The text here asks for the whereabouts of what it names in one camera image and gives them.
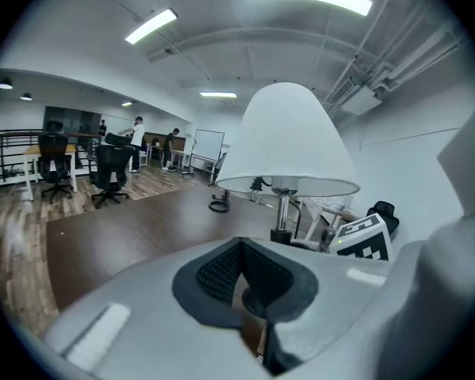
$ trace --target black mesh panel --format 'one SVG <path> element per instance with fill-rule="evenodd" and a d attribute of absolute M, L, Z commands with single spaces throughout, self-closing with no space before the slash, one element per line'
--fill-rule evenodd
<path fill-rule="evenodd" d="M 240 274 L 240 247 L 235 245 L 200 268 L 196 278 L 207 295 L 231 306 Z"/>
<path fill-rule="evenodd" d="M 294 276 L 250 246 L 244 245 L 243 251 L 243 275 L 260 303 L 267 307 L 292 286 Z"/>

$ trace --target white wall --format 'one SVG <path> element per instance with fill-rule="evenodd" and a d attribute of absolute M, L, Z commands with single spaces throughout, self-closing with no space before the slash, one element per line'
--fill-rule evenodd
<path fill-rule="evenodd" d="M 109 0 L 37 0 L 2 47 L 0 69 L 99 86 L 193 121 L 192 107 L 173 92 L 171 75 L 156 71 L 124 40 L 136 26 Z"/>
<path fill-rule="evenodd" d="M 474 66 L 454 54 L 338 128 L 361 179 L 352 209 L 365 215 L 378 200 L 394 204 L 395 248 L 462 215 L 436 155 L 475 109 Z"/>
<path fill-rule="evenodd" d="M 223 143 L 232 144 L 236 130 L 244 112 L 225 108 L 200 109 L 197 113 L 196 128 L 200 130 L 225 132 Z"/>
<path fill-rule="evenodd" d="M 178 127 L 184 136 L 185 120 L 143 103 L 123 107 L 127 97 L 119 94 L 45 75 L 0 71 L 0 79 L 5 76 L 11 77 L 14 89 L 0 89 L 0 129 L 42 128 L 45 107 L 54 106 L 100 113 L 108 132 L 131 127 L 142 116 L 148 132 L 168 134 Z M 19 99 L 25 92 L 33 101 Z"/>

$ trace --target person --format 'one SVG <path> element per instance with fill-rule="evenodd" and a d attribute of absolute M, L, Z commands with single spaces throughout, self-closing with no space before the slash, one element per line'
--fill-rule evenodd
<path fill-rule="evenodd" d="M 139 151 L 141 150 L 141 142 L 144 136 L 143 118 L 141 116 L 135 119 L 135 126 L 126 130 L 120 131 L 122 134 L 133 133 L 131 145 L 134 147 L 134 154 L 132 155 L 132 173 L 139 171 Z"/>
<path fill-rule="evenodd" d="M 167 161 L 171 160 L 171 155 L 173 154 L 173 141 L 174 137 L 180 133 L 180 130 L 177 128 L 173 129 L 173 132 L 171 132 L 169 135 L 167 135 L 167 138 L 165 138 L 164 141 L 164 167 L 162 167 L 162 170 L 167 170 Z"/>
<path fill-rule="evenodd" d="M 102 124 L 98 128 L 98 133 L 102 136 L 105 136 L 105 132 L 108 130 L 108 128 L 105 126 L 105 121 L 102 120 Z"/>

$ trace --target wooden floor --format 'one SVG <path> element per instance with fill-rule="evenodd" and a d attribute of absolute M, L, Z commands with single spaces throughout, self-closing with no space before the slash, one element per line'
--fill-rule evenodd
<path fill-rule="evenodd" d="M 162 171 L 159 167 L 143 167 L 140 173 L 129 176 L 123 190 L 130 199 L 139 200 L 196 184 L 207 184 L 207 176 L 181 177 L 179 173 Z M 51 205 L 41 199 L 40 191 L 48 184 L 32 186 L 35 201 L 26 198 L 25 186 L 0 188 L 0 301 L 6 313 L 36 335 L 42 335 L 58 315 L 53 299 L 46 258 L 46 224 L 49 221 L 95 210 L 90 196 L 99 192 L 88 177 L 78 178 L 78 192 L 72 199 L 66 195 L 55 197 Z M 268 202 L 277 206 L 276 199 Z M 102 207 L 117 207 L 106 201 Z M 295 229 L 293 218 L 297 211 L 289 210 L 288 226 Z M 299 228 L 304 238 L 309 218 L 303 218 Z"/>

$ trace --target white lampshade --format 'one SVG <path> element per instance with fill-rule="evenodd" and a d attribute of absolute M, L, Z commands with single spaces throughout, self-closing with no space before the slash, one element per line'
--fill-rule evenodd
<path fill-rule="evenodd" d="M 269 184 L 271 177 L 293 177 L 296 196 L 344 196 L 359 190 L 333 122 L 317 98 L 294 83 L 269 85 L 253 96 L 216 183 L 251 192 L 256 177 Z M 262 188 L 262 194 L 273 194 Z"/>

